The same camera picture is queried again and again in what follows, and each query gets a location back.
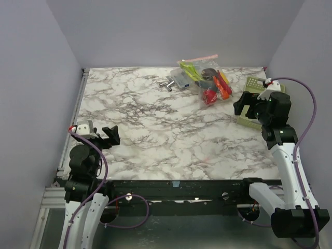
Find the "clear zip top bag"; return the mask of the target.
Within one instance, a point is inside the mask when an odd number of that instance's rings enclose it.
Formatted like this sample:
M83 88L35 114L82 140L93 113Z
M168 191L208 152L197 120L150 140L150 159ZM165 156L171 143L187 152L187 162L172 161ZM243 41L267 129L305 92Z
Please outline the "clear zip top bag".
M196 68L196 70L198 71L199 74L201 74L202 70L205 69L205 68L213 68L216 71L220 71L223 79L225 80L225 82L231 88L230 83L229 83L226 75L224 74L223 70L221 69L221 67L217 63L217 59L218 59L218 55L214 54L214 55L211 55L211 56L200 57L200 58L195 58L195 59L188 59L188 60L182 59L182 60L178 61L177 63L178 63L178 65L181 61L192 63L195 66L195 68ZM190 77L189 77L189 79L190 79L190 84L192 84L193 86L196 87L196 91L198 93L198 100L199 100L200 108L207 108L207 107L210 107L210 106L212 106L216 103L226 102L226 101L231 100L231 98L233 97L233 90L232 90L232 95L230 96L230 98L227 99L227 100L223 100L221 95L220 95L220 92L217 89L217 87L215 86L213 80L212 81L200 80L200 81L194 82ZM202 100L203 92L207 89L210 89L210 90L217 93L217 101L215 103L211 104L211 105L205 105L203 103L203 100Z

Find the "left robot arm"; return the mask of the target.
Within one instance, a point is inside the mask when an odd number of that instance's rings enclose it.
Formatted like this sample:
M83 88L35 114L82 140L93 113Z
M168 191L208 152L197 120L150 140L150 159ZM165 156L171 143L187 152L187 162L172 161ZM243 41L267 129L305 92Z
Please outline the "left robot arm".
M65 217L59 248L92 248L94 235L106 205L115 198L112 185L98 178L108 169L102 151L120 144L118 126L103 127L100 137L92 121L79 122L68 130L79 142L70 151L70 175L65 184Z

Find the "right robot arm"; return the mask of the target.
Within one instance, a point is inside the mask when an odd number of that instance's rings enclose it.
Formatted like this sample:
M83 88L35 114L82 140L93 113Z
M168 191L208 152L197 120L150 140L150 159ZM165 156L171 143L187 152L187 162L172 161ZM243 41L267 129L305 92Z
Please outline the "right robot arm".
M234 103L235 115L248 106L246 117L261 123L261 134L277 164L284 197L279 198L266 183L252 181L239 189L244 203L257 201L270 216L271 227L278 238L313 238L329 222L313 196L301 164L298 138L287 124L291 108L289 95L271 92L268 99L245 91Z

